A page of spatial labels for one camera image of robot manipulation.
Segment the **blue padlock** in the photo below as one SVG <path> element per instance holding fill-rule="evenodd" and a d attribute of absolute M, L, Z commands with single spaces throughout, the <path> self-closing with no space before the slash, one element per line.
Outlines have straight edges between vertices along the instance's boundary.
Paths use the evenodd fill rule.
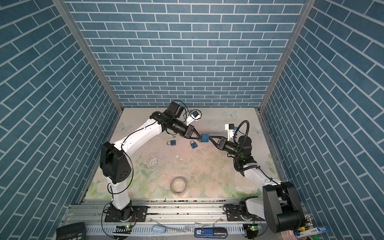
<path fill-rule="evenodd" d="M 171 140 L 171 141 L 168 141 L 167 142 L 167 145 L 168 146 L 175 146 L 177 143 L 176 143 L 176 140 Z"/>
<path fill-rule="evenodd" d="M 190 145 L 192 149 L 196 149 L 198 147 L 198 144 L 194 140 L 190 140 Z"/>
<path fill-rule="evenodd" d="M 210 141 L 210 135 L 209 134 L 202 134 L 201 135 L 201 142 L 202 143 L 208 143 Z"/>

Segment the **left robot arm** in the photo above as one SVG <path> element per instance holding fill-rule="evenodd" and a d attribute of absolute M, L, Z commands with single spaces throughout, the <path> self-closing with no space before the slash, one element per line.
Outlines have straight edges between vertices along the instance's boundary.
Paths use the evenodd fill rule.
<path fill-rule="evenodd" d="M 137 130 L 114 143 L 106 142 L 101 146 L 100 168 L 106 177 L 107 191 L 112 195 L 108 207 L 116 222 L 127 222 L 135 216 L 128 188 L 133 181 L 134 164 L 131 156 L 141 146 L 162 132 L 172 131 L 189 140 L 201 140 L 192 122 L 202 117 L 199 110 L 189 111 L 180 106 L 180 101 L 173 101 L 164 112 L 153 112 L 149 119 Z"/>

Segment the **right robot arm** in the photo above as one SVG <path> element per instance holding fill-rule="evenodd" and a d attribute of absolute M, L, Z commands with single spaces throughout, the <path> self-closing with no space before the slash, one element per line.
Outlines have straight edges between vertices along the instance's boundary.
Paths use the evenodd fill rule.
<path fill-rule="evenodd" d="M 214 146 L 233 158 L 236 172 L 262 187 L 262 198 L 248 197 L 240 202 L 246 218 L 264 219 L 273 233 L 296 230 L 306 224 L 298 191 L 290 182 L 282 182 L 268 174 L 252 156 L 252 140 L 248 137 L 250 123 L 244 120 L 236 128 L 226 126 L 228 136 L 209 136 Z"/>

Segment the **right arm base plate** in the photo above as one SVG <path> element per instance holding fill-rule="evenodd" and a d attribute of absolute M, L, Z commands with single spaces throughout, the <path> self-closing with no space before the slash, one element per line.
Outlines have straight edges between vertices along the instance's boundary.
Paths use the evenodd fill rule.
<path fill-rule="evenodd" d="M 259 216 L 250 214 L 245 207 L 241 207 L 239 205 L 234 204 L 225 204 L 222 206 L 222 210 L 224 211 L 227 221 L 229 222 L 239 222 L 239 221 L 265 221 L 263 218 Z"/>

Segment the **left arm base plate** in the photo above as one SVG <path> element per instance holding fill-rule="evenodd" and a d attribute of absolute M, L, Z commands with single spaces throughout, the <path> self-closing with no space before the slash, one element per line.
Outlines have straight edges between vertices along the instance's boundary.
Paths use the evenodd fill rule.
<path fill-rule="evenodd" d="M 103 210 L 106 223 L 145 222 L 147 217 L 147 206 L 126 206 L 118 210 L 114 205 L 109 205 Z"/>

